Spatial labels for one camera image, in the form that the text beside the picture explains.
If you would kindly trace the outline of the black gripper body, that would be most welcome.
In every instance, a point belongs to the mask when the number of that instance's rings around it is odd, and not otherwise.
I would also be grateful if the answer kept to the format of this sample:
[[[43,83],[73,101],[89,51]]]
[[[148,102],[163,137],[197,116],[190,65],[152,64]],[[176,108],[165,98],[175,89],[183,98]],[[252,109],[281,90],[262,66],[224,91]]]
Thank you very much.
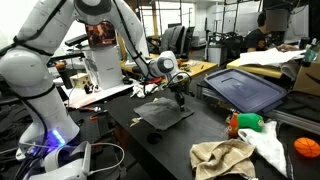
[[[177,99],[181,99],[184,94],[189,94],[190,75],[188,73],[175,74],[165,85],[169,88]]]

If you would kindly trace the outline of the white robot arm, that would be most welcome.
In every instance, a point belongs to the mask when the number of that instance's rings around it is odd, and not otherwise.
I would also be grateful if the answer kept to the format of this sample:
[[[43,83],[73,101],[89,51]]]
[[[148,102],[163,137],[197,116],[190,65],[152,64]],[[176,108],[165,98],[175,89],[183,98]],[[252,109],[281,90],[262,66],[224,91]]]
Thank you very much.
[[[173,52],[164,51],[148,61],[138,50],[144,39],[143,26],[124,0],[38,0],[13,43],[1,50],[0,74],[32,117],[18,141],[18,160],[37,157],[79,133],[48,69],[49,60],[75,21],[85,25],[110,22],[146,78],[175,80],[179,72]]]

